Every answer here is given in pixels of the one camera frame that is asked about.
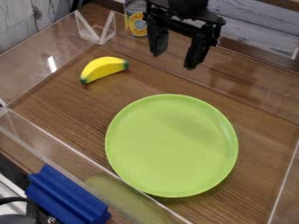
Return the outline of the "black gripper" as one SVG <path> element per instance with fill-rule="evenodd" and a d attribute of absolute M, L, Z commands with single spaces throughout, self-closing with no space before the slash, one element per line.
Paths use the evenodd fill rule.
<path fill-rule="evenodd" d="M 155 57 L 161 55 L 168 47 L 168 25 L 160 18 L 208 23 L 191 36 L 191 46 L 184 59 L 184 67 L 188 70 L 195 69 L 204 61 L 211 47 L 219 43 L 220 28 L 225 24 L 224 18 L 208 10 L 208 2 L 209 0 L 145 0 L 148 45 Z"/>

